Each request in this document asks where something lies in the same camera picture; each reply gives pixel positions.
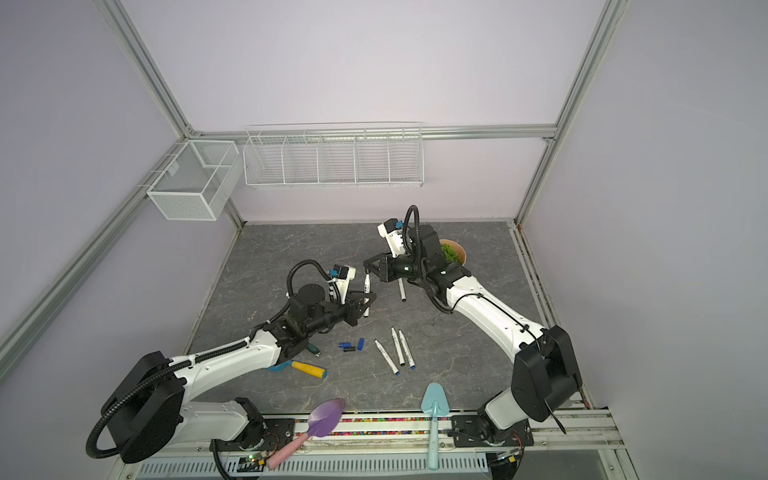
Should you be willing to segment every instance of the potted plant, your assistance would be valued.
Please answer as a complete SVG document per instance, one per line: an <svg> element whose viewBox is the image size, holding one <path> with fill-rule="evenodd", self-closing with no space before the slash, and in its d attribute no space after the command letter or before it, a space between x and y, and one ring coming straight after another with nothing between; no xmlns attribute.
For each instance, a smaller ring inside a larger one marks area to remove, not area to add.
<svg viewBox="0 0 768 480"><path fill-rule="evenodd" d="M456 262L459 265L464 265L467 261L467 253L464 251L461 245L453 240L440 240L440 247L445 255L445 259L449 262Z"/></svg>

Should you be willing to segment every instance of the light blue trowel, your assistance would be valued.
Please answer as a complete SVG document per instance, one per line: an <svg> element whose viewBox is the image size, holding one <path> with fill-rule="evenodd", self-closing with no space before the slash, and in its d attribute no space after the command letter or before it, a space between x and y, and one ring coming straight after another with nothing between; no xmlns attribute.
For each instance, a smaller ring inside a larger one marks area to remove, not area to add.
<svg viewBox="0 0 768 480"><path fill-rule="evenodd" d="M437 442L437 421L438 417L448 415L448 399L445 397L445 390L439 383L430 383L422 400L422 412L432 416L429 423L429 453L427 454L427 468L437 470L438 462L438 442Z"/></svg>

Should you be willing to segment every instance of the ventilation grille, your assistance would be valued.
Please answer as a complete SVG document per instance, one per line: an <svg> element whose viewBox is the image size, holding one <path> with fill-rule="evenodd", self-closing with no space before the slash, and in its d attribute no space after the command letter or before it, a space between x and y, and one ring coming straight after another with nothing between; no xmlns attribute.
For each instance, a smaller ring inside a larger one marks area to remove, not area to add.
<svg viewBox="0 0 768 480"><path fill-rule="evenodd" d="M276 470L266 472L238 472L240 457L226 460L224 468L233 477L280 477L280 476L339 476L361 477L366 475L414 475L434 473L427 469L426 453L423 454L368 454L368 455L295 455L288 458ZM485 453L442 453L438 472L477 473L487 472ZM137 480L149 478L220 478L212 458L150 458L139 469Z"/></svg>

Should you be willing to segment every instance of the white grille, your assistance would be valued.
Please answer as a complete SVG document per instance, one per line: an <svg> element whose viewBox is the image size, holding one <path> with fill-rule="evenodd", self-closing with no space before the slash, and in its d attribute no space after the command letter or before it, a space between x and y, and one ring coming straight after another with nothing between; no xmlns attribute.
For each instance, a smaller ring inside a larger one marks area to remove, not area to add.
<svg viewBox="0 0 768 480"><path fill-rule="evenodd" d="M275 187L421 186L420 127L288 134L259 131L243 147L246 184Z"/></svg>
<svg viewBox="0 0 768 480"><path fill-rule="evenodd" d="M216 220L242 174L233 141L189 140L147 195L168 220Z"/></svg>
<svg viewBox="0 0 768 480"><path fill-rule="evenodd" d="M238 472L240 456L222 461L227 473L239 477L286 477L286 476L338 476L362 477L365 475L414 475L435 473L427 469L426 453L387 453L367 455L294 455L275 470L265 472ZM485 453L441 453L442 474L487 472ZM149 458L139 469L137 480L149 478L220 478L211 457Z"/></svg>

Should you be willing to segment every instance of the gray floor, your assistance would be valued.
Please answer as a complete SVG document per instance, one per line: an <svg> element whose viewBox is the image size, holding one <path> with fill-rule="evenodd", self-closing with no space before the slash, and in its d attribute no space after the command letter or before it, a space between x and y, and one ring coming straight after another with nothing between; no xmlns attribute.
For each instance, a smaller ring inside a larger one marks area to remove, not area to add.
<svg viewBox="0 0 768 480"><path fill-rule="evenodd" d="M497 297L521 314L540 321L533 296L504 222L436 223L440 238L455 240L467 251L466 267ZM251 326L268 319L285 303L287 271L306 258L329 269L334 263L360 269L353 289L362 289L362 261L387 251L376 225L370 223L246 226L234 246L221 280L192 342L192 352L245 336ZM294 278L295 288L321 283L311 267ZM440 313L425 294L406 284L408 301L400 301L396 283L373 280L379 295L371 315L357 327L345 323L331 333L315 335L322 356L309 352L295 360L328 369L316 379L295 369L260 370L212 389L198 401L224 402L249 397L264 413L308 412L332 398L343 398L359 411L420 410L430 382L445 388L452 409L477 409L509 387L511 363L477 326L458 313ZM415 370L394 376L374 339L395 355L390 327L408 339ZM366 339L362 352L343 353L337 344Z"/></svg>

